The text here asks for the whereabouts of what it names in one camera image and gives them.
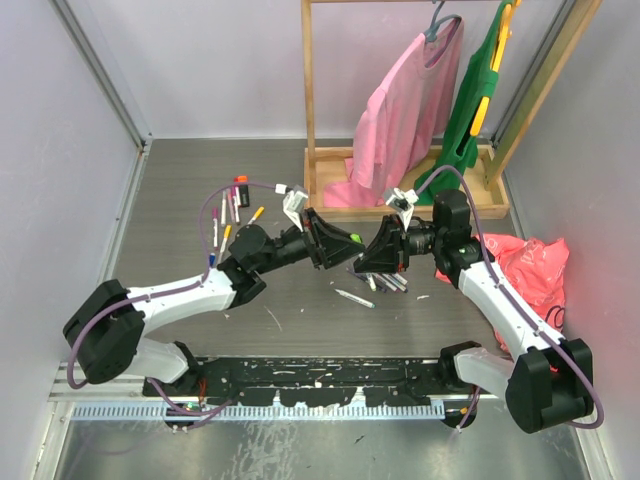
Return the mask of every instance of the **clothes hanger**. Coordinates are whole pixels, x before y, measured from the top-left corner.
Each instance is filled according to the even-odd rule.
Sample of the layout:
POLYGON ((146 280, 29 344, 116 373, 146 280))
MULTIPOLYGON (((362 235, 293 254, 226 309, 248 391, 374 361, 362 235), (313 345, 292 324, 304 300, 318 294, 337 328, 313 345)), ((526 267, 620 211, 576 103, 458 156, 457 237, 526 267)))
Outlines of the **clothes hanger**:
MULTIPOLYGON (((493 51, 493 55, 491 57, 491 70, 494 72, 498 72, 500 70, 500 65, 502 64, 502 57, 504 56, 504 49, 507 45, 507 40, 511 38, 510 26, 511 20, 513 19, 513 14, 516 11, 516 7, 520 6, 522 0, 515 0, 513 5, 507 5, 502 11, 502 18, 500 19, 500 32, 498 33, 498 40, 496 42, 496 48, 493 51)), ((480 102, 480 106, 478 107, 478 111, 476 112, 476 116, 473 119, 473 123, 471 124, 471 131, 469 134, 472 137, 477 137, 480 134, 480 130, 482 129, 482 125, 484 124, 484 119, 487 116, 487 110, 489 110, 489 97, 482 97, 482 101, 480 102)))
POLYGON ((449 20, 461 18, 460 15, 447 15, 446 17, 438 20, 438 15, 440 14, 440 10, 442 10, 442 7, 444 6, 444 2, 445 0, 442 0, 440 2, 438 7, 436 8, 436 11, 433 13, 433 18, 431 19, 431 25, 429 26, 429 28, 427 28, 424 31, 424 36, 426 38, 425 43, 432 43, 437 40, 438 29, 440 28, 440 25, 442 25, 443 23, 449 20))

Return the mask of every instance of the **green apron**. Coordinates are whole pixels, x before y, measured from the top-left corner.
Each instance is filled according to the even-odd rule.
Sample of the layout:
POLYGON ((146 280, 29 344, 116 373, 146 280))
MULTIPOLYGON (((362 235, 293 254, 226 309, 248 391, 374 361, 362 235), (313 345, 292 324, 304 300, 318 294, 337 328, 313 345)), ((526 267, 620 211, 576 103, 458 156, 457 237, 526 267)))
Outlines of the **green apron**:
MULTIPOLYGON (((515 0, 502 1, 482 46, 471 56, 467 73, 464 75, 451 113, 451 119, 444 132, 442 153, 436 164, 418 177, 414 184, 416 190, 438 167, 451 165, 464 175, 467 167, 473 168, 475 166, 478 158, 478 142, 476 137, 470 135, 471 125, 482 98, 491 98, 498 84, 499 75, 498 72, 491 70, 491 59, 500 34, 502 12, 507 5, 513 5, 514 2, 515 0)), ((450 188, 460 188, 460 180, 451 172, 442 172, 422 192, 417 205, 433 205, 436 193, 450 188)))

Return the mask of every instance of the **pink garment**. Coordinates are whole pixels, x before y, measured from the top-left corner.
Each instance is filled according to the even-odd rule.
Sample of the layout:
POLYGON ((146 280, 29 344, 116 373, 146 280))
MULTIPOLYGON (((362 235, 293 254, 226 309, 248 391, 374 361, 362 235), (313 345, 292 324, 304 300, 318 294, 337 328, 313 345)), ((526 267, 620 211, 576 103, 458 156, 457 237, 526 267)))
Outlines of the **pink garment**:
POLYGON ((345 162, 349 181, 325 187, 325 207, 375 206, 425 157, 451 114, 463 32, 460 19, 435 42, 425 44, 421 33, 398 59, 358 122, 353 158, 345 162))
MULTIPOLYGON (((546 318, 555 305, 564 307, 564 267, 569 249, 563 238, 545 245, 537 238, 525 241, 510 235, 485 233, 484 241, 509 283, 541 318, 546 318)), ((436 277, 449 281, 440 272, 436 272, 436 277)), ((550 315, 548 323, 562 332, 564 312, 550 315)), ((500 334, 496 331, 495 335, 502 350, 508 352, 500 334)))

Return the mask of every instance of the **wooden tray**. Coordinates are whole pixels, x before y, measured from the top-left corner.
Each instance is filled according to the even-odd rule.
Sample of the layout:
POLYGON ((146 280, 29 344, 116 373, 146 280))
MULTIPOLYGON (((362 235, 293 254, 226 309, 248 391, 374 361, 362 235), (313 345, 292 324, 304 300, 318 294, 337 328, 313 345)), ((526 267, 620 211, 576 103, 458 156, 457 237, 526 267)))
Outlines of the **wooden tray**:
MULTIPOLYGON (((308 207, 313 207, 323 219, 329 222, 379 222, 383 215, 392 213, 392 210, 386 205, 368 208, 326 208, 323 199, 324 187, 328 183, 347 180, 344 159, 353 155, 353 149, 351 147, 332 147, 316 148, 315 150, 315 169, 312 169, 309 164, 308 150, 305 149, 304 186, 309 191, 308 207)), ((485 172, 487 165, 491 164, 493 160, 493 148, 489 145, 479 145, 478 150, 476 166, 473 169, 468 169, 464 178, 469 184, 480 218, 504 218, 509 212, 509 200, 502 178, 498 179, 489 190, 485 190, 485 172)), ((441 146, 431 147, 425 159, 404 176, 400 188, 402 190, 412 189, 416 178, 434 165, 441 151, 441 146)), ((432 206, 416 206, 414 213, 425 220, 430 220, 432 211, 432 206)))

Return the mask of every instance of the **yellow hanger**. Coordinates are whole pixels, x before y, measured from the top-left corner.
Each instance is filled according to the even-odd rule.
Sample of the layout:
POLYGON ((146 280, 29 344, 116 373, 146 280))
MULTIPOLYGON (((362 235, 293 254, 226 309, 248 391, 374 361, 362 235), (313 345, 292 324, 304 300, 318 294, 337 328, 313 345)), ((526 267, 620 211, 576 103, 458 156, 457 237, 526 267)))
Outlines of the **yellow hanger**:
MULTIPOLYGON (((496 48, 493 51, 491 57, 491 70, 498 72, 500 70, 500 64, 502 63, 502 57, 504 56, 504 49, 507 46, 507 40, 511 37, 511 19, 516 11, 516 7, 520 6, 522 0, 516 0, 514 5, 507 5, 502 11, 502 18, 500 19, 500 33, 498 34, 498 41, 496 42, 496 48)), ((489 110, 489 97, 482 97, 476 116, 471 124, 470 135, 477 137, 480 134, 480 129, 484 124, 484 119, 487 116, 487 110, 489 110)))

